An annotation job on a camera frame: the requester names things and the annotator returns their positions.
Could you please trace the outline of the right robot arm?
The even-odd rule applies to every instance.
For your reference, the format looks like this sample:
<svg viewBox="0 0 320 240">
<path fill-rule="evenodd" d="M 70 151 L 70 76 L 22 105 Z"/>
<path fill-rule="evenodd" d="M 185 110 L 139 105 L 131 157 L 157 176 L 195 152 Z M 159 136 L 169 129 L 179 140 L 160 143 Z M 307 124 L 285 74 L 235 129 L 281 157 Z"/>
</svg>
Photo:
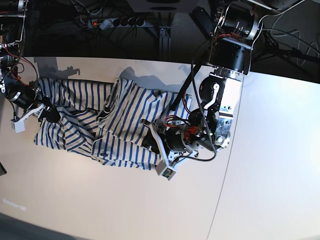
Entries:
<svg viewBox="0 0 320 240">
<path fill-rule="evenodd" d="M 45 88 L 36 79 L 25 83 L 19 76 L 18 65 L 34 64 L 25 59 L 25 21 L 27 0 L 2 0 L 0 2 L 0 95 L 12 106 L 15 124 L 23 123 L 29 116 L 40 122 L 58 123 L 60 114 L 45 94 Z"/>
</svg>

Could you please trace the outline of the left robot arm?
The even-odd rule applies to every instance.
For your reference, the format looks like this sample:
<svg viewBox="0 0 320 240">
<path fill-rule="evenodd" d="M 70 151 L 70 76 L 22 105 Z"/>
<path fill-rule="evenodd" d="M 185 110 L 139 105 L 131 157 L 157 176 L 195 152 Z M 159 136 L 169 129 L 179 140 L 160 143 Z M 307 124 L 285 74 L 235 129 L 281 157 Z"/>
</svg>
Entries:
<svg viewBox="0 0 320 240">
<path fill-rule="evenodd" d="M 205 55 L 212 72 L 194 86 L 198 108 L 187 119 L 170 115 L 144 121 L 149 131 L 143 142 L 160 155 L 159 174 L 174 173 L 185 160 L 197 159 L 200 148 L 214 155 L 230 143 L 230 129 L 242 86 L 249 74 L 254 45 L 262 33 L 263 20 L 296 7 L 297 0 L 213 0 L 211 13 L 201 8 L 191 17 L 208 34 L 211 43 Z"/>
</svg>

